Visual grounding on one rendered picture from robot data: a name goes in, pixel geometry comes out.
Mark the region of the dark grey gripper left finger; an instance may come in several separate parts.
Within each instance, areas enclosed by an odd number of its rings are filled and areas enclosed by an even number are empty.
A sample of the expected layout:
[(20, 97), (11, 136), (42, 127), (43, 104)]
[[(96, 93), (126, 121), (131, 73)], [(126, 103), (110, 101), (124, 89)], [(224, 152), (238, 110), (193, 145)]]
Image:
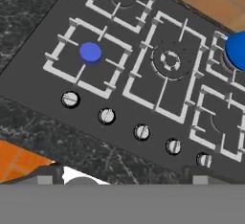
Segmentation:
[(48, 166), (41, 166), (29, 174), (30, 178), (36, 178), (38, 185), (64, 184), (62, 175), (64, 173), (63, 166), (57, 163)]

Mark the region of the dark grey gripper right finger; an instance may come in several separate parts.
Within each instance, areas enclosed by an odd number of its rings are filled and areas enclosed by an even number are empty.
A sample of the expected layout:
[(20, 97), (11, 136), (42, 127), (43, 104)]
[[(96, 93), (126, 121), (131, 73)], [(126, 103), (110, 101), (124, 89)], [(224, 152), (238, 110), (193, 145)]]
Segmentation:
[(185, 167), (184, 173), (193, 185), (229, 185), (228, 178), (216, 175), (210, 169), (201, 166)]

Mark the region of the silver black stove knob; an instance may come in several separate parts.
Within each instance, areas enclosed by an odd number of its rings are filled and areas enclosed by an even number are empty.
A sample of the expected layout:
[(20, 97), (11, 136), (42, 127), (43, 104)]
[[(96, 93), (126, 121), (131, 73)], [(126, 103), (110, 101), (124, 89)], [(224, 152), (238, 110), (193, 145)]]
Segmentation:
[(181, 142), (176, 138), (169, 138), (166, 141), (166, 151), (169, 155), (178, 155), (181, 152)]
[(133, 135), (138, 141), (146, 141), (150, 136), (150, 128), (145, 123), (138, 123), (134, 127)]
[(66, 108), (76, 108), (80, 103), (80, 96), (77, 92), (67, 91), (61, 96), (61, 103)]
[(110, 125), (116, 120), (116, 113), (112, 108), (104, 107), (98, 114), (100, 123)]
[(196, 163), (198, 166), (210, 168), (212, 164), (212, 157), (208, 153), (200, 152), (196, 156)]

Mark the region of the dark grey stove hob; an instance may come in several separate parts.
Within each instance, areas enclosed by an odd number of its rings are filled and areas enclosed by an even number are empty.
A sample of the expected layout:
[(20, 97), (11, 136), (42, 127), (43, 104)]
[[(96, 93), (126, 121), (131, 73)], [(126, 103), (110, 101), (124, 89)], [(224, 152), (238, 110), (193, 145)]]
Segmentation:
[[(181, 0), (156, 0), (152, 11), (138, 34), (112, 22), (103, 15), (85, 6), (87, 0), (56, 0), (46, 15), (35, 27), (13, 59), (0, 74), (0, 98), (4, 99), (11, 113), (14, 140), (24, 148), (50, 157), (71, 168), (81, 170), (101, 180), (114, 184), (162, 184), (186, 183), (185, 167), (198, 166), (196, 156), (200, 152), (211, 155), (209, 168), (216, 175), (228, 178), (230, 184), (245, 184), (245, 154), (241, 162), (223, 156), (219, 151), (202, 146), (189, 137), (195, 107), (203, 84), (223, 95), (232, 94), (232, 99), (245, 105), (245, 93), (225, 83), (206, 71), (212, 44), (212, 36), (219, 31), (229, 36), (229, 30), (205, 14)], [(206, 37), (208, 50), (203, 53), (195, 81), (190, 106), (184, 123), (177, 123), (149, 108), (123, 96), (123, 89), (141, 51), (152, 19), (158, 11), (169, 15)], [(79, 18), (132, 47), (132, 53), (124, 64), (124, 70), (116, 83), (116, 89), (108, 99), (97, 96), (76, 84), (57, 77), (43, 69), (45, 54), (51, 54), (58, 44), (57, 36), (65, 35), (69, 18)], [(180, 115), (190, 80), (190, 71), (196, 59), (200, 39), (185, 32), (178, 41), (181, 28), (162, 18), (135, 78), (131, 92), (153, 104), (159, 99), (164, 80), (167, 84), (160, 106)], [(58, 56), (54, 67), (76, 77), (82, 65), (85, 69), (80, 80), (104, 91), (119, 63), (124, 49), (97, 34), (78, 26), (71, 36), (78, 46), (67, 43)], [(79, 48), (85, 42), (97, 43), (101, 58), (96, 62), (84, 61)], [(69, 109), (62, 105), (61, 96), (67, 91), (77, 92), (80, 103)], [(206, 95), (203, 106), (214, 111), (215, 117), (202, 112), (198, 125), (206, 130), (196, 135), (220, 146), (222, 132), (226, 134), (224, 147), (232, 153), (237, 151), (238, 126), (241, 125), (241, 110), (218, 98)], [(112, 108), (116, 120), (110, 125), (100, 123), (98, 114), (104, 107)], [(134, 127), (145, 123), (150, 128), (146, 141), (138, 141)], [(181, 152), (172, 156), (166, 151), (166, 141), (176, 138), (181, 142)]]

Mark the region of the blue burner flame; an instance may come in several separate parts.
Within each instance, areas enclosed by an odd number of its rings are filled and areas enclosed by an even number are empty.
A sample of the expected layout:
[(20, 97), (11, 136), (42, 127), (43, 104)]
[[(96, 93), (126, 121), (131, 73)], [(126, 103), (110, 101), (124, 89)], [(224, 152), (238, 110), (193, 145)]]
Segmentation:
[(80, 46), (79, 54), (86, 62), (96, 62), (101, 58), (101, 48), (97, 43), (85, 42)]

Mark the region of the long white stove grate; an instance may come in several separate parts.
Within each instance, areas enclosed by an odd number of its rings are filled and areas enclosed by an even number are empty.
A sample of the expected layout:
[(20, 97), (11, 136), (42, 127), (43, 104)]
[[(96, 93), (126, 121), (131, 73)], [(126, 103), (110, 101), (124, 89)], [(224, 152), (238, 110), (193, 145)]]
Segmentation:
[[(152, 68), (153, 68), (154, 73), (158, 77), (160, 77), (164, 80), (164, 84), (163, 84), (163, 87), (162, 87), (162, 90), (161, 90), (161, 93), (160, 93), (160, 96), (159, 96), (159, 99), (157, 100), (157, 102), (155, 104), (153, 104), (149, 101), (146, 101), (146, 100), (134, 95), (131, 92), (131, 88), (133, 86), (135, 78), (141, 78), (142, 77), (138, 73), (138, 71), (139, 71), (139, 69), (143, 63), (143, 60), (144, 60), (144, 57), (145, 57), (147, 50), (151, 49), (152, 51), (155, 51), (155, 48), (150, 44), (150, 42), (153, 38), (153, 35), (155, 34), (155, 32), (157, 30), (157, 26), (159, 24), (163, 24), (162, 18), (169, 21), (173, 25), (181, 28), (181, 33), (180, 33), (178, 41), (182, 40), (185, 32), (188, 32), (188, 33), (190, 33), (190, 34), (192, 34), (192, 35), (194, 35), (200, 39), (200, 44), (198, 47), (196, 59), (194, 61), (193, 68), (190, 71), (189, 86), (187, 89), (187, 93), (186, 93), (186, 96), (185, 96), (185, 99), (183, 102), (182, 111), (181, 111), (180, 115), (176, 115), (170, 111), (167, 111), (160, 106), (163, 95), (164, 95), (166, 88), (167, 88), (167, 84), (170, 81), (172, 81), (172, 78), (168, 78), (168, 77), (165, 77), (164, 75), (162, 75), (160, 73), (160, 71), (156, 68), (155, 64), (152, 64)], [(209, 49), (208, 46), (206, 45), (206, 37), (203, 36), (202, 34), (200, 34), (199, 32), (193, 30), (192, 28), (190, 28), (188, 26), (188, 20), (187, 19), (183, 23), (181, 23), (181, 22), (177, 21), (176, 19), (170, 17), (169, 15), (163, 13), (162, 11), (158, 11), (156, 13), (155, 17), (152, 19), (151, 27), (149, 29), (149, 32), (146, 36), (145, 41), (142, 41), (140, 44), (140, 49), (141, 49), (141, 51), (140, 51), (140, 53), (136, 59), (136, 62), (133, 66), (133, 69), (129, 73), (129, 78), (128, 78), (127, 83), (123, 89), (122, 95), (124, 97), (146, 107), (146, 108), (151, 109), (152, 111), (155, 111), (155, 112), (157, 112), (163, 116), (168, 117), (171, 120), (176, 121), (177, 123), (184, 123), (189, 107), (195, 105), (195, 102), (190, 99), (191, 95), (192, 95), (193, 88), (194, 88), (195, 81), (198, 78), (201, 78), (203, 76), (203, 74), (199, 72), (199, 65), (200, 65), (201, 57), (202, 57), (203, 53)]]

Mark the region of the white and grey round object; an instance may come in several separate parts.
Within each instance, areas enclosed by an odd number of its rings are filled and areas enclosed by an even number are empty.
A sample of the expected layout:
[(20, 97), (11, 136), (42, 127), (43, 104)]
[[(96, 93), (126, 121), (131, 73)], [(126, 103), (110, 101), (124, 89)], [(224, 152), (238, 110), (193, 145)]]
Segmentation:
[(98, 185), (107, 185), (107, 182), (102, 181), (101, 179), (98, 179), (96, 177), (93, 177), (89, 174), (86, 174), (84, 172), (78, 171), (74, 168), (64, 167), (64, 172), (62, 174), (62, 179), (64, 181), (64, 184), (68, 184), (70, 181), (78, 178), (84, 178), (89, 179), (95, 182)]

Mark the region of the blue round pot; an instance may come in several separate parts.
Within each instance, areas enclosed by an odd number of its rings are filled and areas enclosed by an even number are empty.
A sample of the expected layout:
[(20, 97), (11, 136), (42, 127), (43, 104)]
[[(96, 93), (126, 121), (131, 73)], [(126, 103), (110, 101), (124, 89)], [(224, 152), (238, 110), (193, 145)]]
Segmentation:
[(230, 34), (225, 42), (225, 54), (239, 71), (245, 71), (245, 31)]

